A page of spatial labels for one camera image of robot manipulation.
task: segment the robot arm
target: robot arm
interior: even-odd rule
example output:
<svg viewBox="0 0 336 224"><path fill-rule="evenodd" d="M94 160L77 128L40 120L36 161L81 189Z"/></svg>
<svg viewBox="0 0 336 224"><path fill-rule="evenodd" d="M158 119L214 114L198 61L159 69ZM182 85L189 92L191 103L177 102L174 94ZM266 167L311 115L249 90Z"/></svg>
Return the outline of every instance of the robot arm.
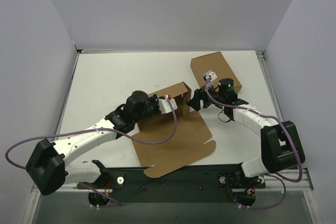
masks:
<svg viewBox="0 0 336 224"><path fill-rule="evenodd" d="M126 104L118 106L93 126L78 132L79 135L53 142L47 139L38 142L26 171L42 195L53 193L63 184L93 183L105 170L99 161L76 165L71 162L87 151L129 133L138 121L170 113L172 108L176 110L177 105L168 95L153 95L149 98L143 91L134 91Z"/></svg>
<svg viewBox="0 0 336 224"><path fill-rule="evenodd" d="M222 108L224 114L232 121L243 124L261 138L261 157L256 157L242 163L242 176L252 178L265 173L276 173L297 165L293 150L278 122L274 119L261 116L261 113L255 107L239 99L237 93L234 91L232 79L221 79L218 86L214 87L213 84L217 78L214 72L211 70L208 71L203 75L203 78L207 83L207 90L211 97L215 101L218 101L218 103L228 106L222 108L213 99L210 99L205 87L195 90L194 97L187 105L198 111L201 109L201 100L203 101L203 108L215 104L217 107ZM303 163L305 155L295 125L290 121L283 122L283 125L286 127L294 143L301 163Z"/></svg>

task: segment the black metal base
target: black metal base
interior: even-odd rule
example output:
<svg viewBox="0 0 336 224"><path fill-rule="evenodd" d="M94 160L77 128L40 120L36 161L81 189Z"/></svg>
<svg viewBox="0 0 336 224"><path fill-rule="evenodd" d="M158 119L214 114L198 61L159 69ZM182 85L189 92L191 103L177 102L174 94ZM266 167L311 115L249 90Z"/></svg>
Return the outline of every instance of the black metal base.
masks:
<svg viewBox="0 0 336 224"><path fill-rule="evenodd" d="M149 178L143 170L146 167L107 168L106 174L95 183L89 184L95 189L104 189L112 180L111 197L122 203L130 202L231 202L232 189L246 189L255 183L256 178L244 178L238 183L237 168L239 165L204 165L185 166L161 178ZM123 185L117 183L118 177L124 178ZM225 184L220 178L225 177ZM98 195L89 198L99 200Z"/></svg>

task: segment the white table surface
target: white table surface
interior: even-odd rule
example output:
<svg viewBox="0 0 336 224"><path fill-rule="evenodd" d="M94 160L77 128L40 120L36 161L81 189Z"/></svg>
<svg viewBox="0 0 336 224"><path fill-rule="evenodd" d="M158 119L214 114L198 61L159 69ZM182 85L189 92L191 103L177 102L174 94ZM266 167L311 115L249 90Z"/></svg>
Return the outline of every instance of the white table surface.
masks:
<svg viewBox="0 0 336 224"><path fill-rule="evenodd" d="M190 69L192 58L211 52L137 52L80 54L60 132L88 128L125 103L134 90L147 93L184 81L198 88ZM240 80L239 97L264 114L276 115L254 51L223 51ZM216 150L193 165L236 164L260 156L260 139L237 122L218 120L219 109L200 111L216 141ZM136 127L130 134L138 132ZM74 162L100 160L105 167L140 166L131 141L121 137L80 156Z"/></svg>

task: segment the white wall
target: white wall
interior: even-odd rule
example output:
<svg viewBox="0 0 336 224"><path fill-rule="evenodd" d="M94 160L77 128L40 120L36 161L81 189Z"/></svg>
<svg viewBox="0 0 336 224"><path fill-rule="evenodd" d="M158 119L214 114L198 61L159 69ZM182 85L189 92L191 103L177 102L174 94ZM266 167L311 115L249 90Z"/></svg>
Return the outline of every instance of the white wall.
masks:
<svg viewBox="0 0 336 224"><path fill-rule="evenodd" d="M51 0L79 49L265 49L292 0Z"/></svg>
<svg viewBox="0 0 336 224"><path fill-rule="evenodd" d="M33 183L5 151L55 132L76 50L50 0L0 0L0 10L0 222L17 224ZM10 156L25 165L34 145Z"/></svg>
<svg viewBox="0 0 336 224"><path fill-rule="evenodd" d="M336 0L293 0L266 50L285 119L298 127L323 223L335 223Z"/></svg>

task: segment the cardboard box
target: cardboard box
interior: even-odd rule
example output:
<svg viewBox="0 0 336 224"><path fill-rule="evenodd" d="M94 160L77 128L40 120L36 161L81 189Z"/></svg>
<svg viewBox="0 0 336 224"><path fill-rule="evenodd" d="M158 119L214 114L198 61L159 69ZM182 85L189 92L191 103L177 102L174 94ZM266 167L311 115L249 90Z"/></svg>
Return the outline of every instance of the cardboard box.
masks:
<svg viewBox="0 0 336 224"><path fill-rule="evenodd" d="M214 86L218 85L218 81L223 78L231 78L234 81L234 89L238 93L242 85L233 73L229 64L223 57L221 52L214 52L209 55L199 56L191 60L190 63L191 70L196 78L199 87L204 86L203 74L209 70L214 71L217 74L217 80Z"/></svg>
<svg viewBox="0 0 336 224"><path fill-rule="evenodd" d="M205 143L211 138L211 132L201 115L197 111L190 112L190 107L186 105L190 100L191 90L184 82L149 96L153 94L159 97L170 94L177 104L177 130L169 141L157 145L133 141L140 164L152 166L145 169L144 173L148 177L158 178L210 155L216 148L216 142L212 140ZM163 114L153 119L142 120L138 127L140 132L134 135L135 138L157 142L171 134L174 129L174 117L172 113Z"/></svg>

